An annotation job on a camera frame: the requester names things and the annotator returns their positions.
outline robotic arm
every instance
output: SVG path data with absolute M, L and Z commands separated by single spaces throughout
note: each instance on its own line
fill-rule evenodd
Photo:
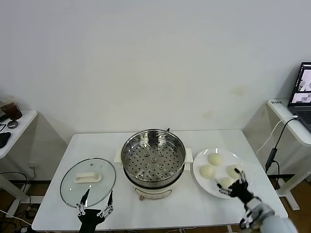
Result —
M 82 196 L 80 203 L 77 204 L 78 218 L 81 221 L 79 233 L 94 233 L 96 226 L 105 221 L 105 219 L 113 211 L 112 207 L 112 191 L 110 193 L 108 203 L 105 209 L 85 209 L 86 200 L 88 197 L 89 189 Z
M 245 216 L 240 221 L 240 229 L 243 233 L 249 233 L 260 229 L 261 233 L 297 233 L 297 229 L 289 218 L 275 216 L 275 212 L 259 197 L 247 190 L 248 182 L 243 171 L 235 169 L 239 179 L 228 189 L 223 188 L 218 182 L 219 191 L 232 198 L 239 198 L 246 210 Z
M 275 216 L 275 212 L 267 204 L 263 203 L 259 197 L 247 190 L 248 182 L 243 171 L 235 169 L 239 179 L 228 189 L 223 188 L 218 182 L 219 191 L 232 198 L 239 198 L 246 210 L 245 216 L 240 221 L 242 233 L 250 233 L 253 230 L 260 230 L 261 233 L 298 233 L 294 224 L 289 218 Z M 81 221 L 79 233 L 94 233 L 96 226 L 105 221 L 113 211 L 112 191 L 109 196 L 107 206 L 103 210 L 86 209 L 86 200 L 89 190 L 82 196 L 77 204 L 78 218 Z

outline laptop screen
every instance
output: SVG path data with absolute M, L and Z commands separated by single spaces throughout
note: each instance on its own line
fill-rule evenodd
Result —
M 289 104 L 311 106 L 311 63 L 301 64 Z

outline white plate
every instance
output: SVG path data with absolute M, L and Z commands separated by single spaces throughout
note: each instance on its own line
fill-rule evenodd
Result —
M 223 163 L 220 166 L 215 167 L 216 174 L 215 174 L 214 179 L 206 179 L 203 176 L 201 176 L 200 167 L 203 165 L 209 164 L 207 157 L 211 153 L 219 153 L 223 158 Z M 206 149 L 198 153 L 193 161 L 193 173 L 194 173 L 194 176 L 197 182 L 207 192 L 219 198 L 232 199 L 231 197 L 219 192 L 219 188 L 217 187 L 215 179 L 219 181 L 221 178 L 229 177 L 226 171 L 226 167 L 233 165 L 233 164 L 239 164 L 243 168 L 243 171 L 245 172 L 245 175 L 246 175 L 246 179 L 248 181 L 248 185 L 250 186 L 251 185 L 251 172 L 249 169 L 247 169 L 245 162 L 240 157 L 235 155 L 234 153 L 231 153 L 221 148 Z

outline white desk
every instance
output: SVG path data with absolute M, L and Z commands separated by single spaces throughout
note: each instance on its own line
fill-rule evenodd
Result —
M 257 160 L 254 152 L 240 130 L 178 131 L 173 132 L 191 148 L 193 156 L 206 148 L 220 147 L 239 155 L 249 164 L 252 172 L 250 190 L 270 205 L 276 214 L 287 217 L 280 199 Z M 36 231 L 78 231 L 81 223 L 77 210 L 66 205 L 59 193 L 65 173 L 77 162 L 91 157 L 114 161 L 116 150 L 133 133 L 76 134 L 58 166 L 49 189 L 33 222 Z M 172 194 L 159 200 L 139 200 L 127 180 L 122 167 L 116 168 L 116 183 L 113 188 L 114 211 L 99 224 L 98 231 L 123 229 L 150 229 L 219 226 L 239 223 L 244 216 L 243 204 L 238 199 L 216 198 L 195 182 L 192 172 L 185 171 Z M 102 209 L 107 198 L 92 208 Z
M 289 109 L 287 108 L 288 102 L 289 100 L 286 99 L 272 99 L 268 100 L 268 106 L 280 119 L 284 119 L 293 116 L 291 111 L 289 111 Z M 311 133 L 298 120 L 293 120 L 288 123 L 287 128 L 301 145 L 307 147 L 311 146 Z M 300 166 L 296 174 L 286 183 L 283 181 L 283 179 L 278 180 L 280 189 L 277 190 L 277 193 L 279 197 L 286 198 L 287 202 L 293 210 L 299 210 L 300 208 L 295 201 L 293 195 L 291 194 L 291 190 L 296 187 L 296 185 L 298 185 L 300 182 L 302 182 L 305 178 L 307 178 L 310 174 L 310 159 L 306 159 L 305 164 Z
M 17 142 L 19 137 L 24 133 L 24 131 L 27 129 L 27 127 L 30 125 L 30 123 L 34 120 L 34 118 L 37 116 L 37 111 L 35 110 L 22 110 L 21 111 L 23 116 L 18 119 L 18 126 L 15 129 L 9 129 L 7 126 L 1 131 L 3 132 L 10 132 L 11 137 L 9 138 L 7 144 L 5 147 L 0 149 L 0 159 L 4 158 L 7 153 L 10 151 L 10 149 L 14 146 L 14 144 Z M 1 124 L 7 124 L 10 121 L 10 119 L 7 119 L 4 122 L 1 122 Z M 8 193 L 13 195 L 16 200 L 13 202 L 11 205 L 8 213 L 10 215 L 14 215 L 19 203 L 28 203 L 29 202 L 29 197 L 25 194 L 29 187 L 30 184 L 24 185 L 21 190 L 24 189 L 24 192 L 22 192 L 20 189 L 18 189 L 15 185 L 13 185 L 11 182 L 9 182 L 3 175 L 0 175 L 0 187 L 6 190 Z M 31 203 L 41 203 L 42 197 L 37 197 L 37 196 L 31 196 Z
M 1 133 L 10 132 L 11 137 L 9 138 L 5 147 L 0 149 L 0 159 L 2 159 L 4 156 L 7 155 L 7 153 L 14 146 L 14 144 L 17 142 L 19 137 L 24 133 L 24 131 L 27 129 L 27 127 L 30 125 L 30 123 L 37 116 L 37 111 L 35 111 L 35 110 L 22 110 L 21 112 L 22 112 L 23 116 L 17 120 L 18 126 L 15 129 L 9 129 L 6 126 L 1 131 Z M 7 124 L 9 121 L 10 121 L 10 119 L 7 119 L 4 122 L 1 122 L 0 124 Z

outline steamed bun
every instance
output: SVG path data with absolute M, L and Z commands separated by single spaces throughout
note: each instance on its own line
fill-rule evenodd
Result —
M 235 181 L 236 179 L 233 179 L 231 177 L 225 177 L 220 179 L 219 183 L 223 188 L 229 188 L 229 186 L 232 185 Z
M 236 171 L 234 169 L 238 169 L 239 171 L 242 171 L 242 167 L 239 165 L 239 164 L 234 164 L 234 165 L 231 165 L 231 166 L 228 166 L 227 167 L 227 173 L 228 175 L 233 178 L 233 179 L 238 179 L 239 178 L 239 175 L 238 173 L 236 173 Z
M 216 169 L 210 164 L 200 167 L 200 174 L 206 179 L 212 179 L 215 176 Z
M 209 154 L 207 160 L 210 164 L 212 164 L 214 166 L 219 166 L 220 164 L 223 163 L 223 158 L 218 153 Z

